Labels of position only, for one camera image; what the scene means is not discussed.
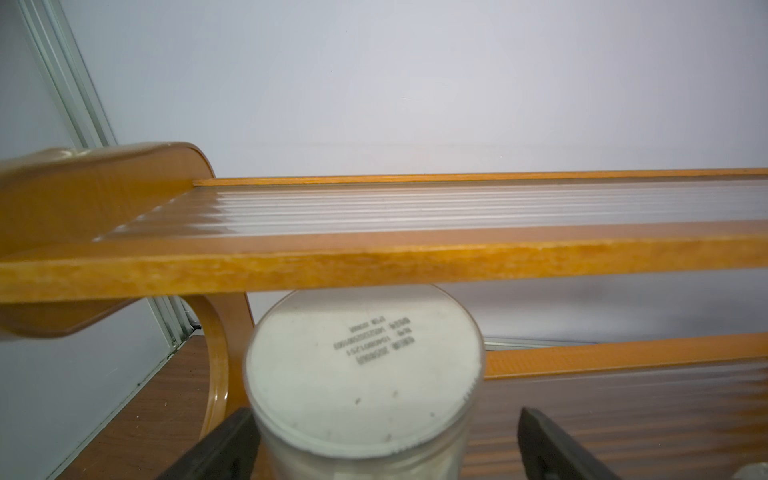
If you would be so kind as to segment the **jar with plain white lid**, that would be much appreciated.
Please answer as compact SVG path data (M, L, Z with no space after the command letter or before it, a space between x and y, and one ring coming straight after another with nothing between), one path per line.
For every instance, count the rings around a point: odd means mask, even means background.
M406 285L290 293L243 374L278 479L455 479L485 364L471 314Z

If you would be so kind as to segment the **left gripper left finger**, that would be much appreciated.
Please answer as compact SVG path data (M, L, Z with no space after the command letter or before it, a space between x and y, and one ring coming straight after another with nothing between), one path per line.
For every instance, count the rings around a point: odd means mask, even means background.
M157 479L249 479L260 440L253 412L239 408Z

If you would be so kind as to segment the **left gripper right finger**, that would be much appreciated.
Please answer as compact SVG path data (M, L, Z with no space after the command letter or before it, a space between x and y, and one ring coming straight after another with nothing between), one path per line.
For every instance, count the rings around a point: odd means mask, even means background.
M618 480L617 474L538 409L521 409L517 441L527 479Z

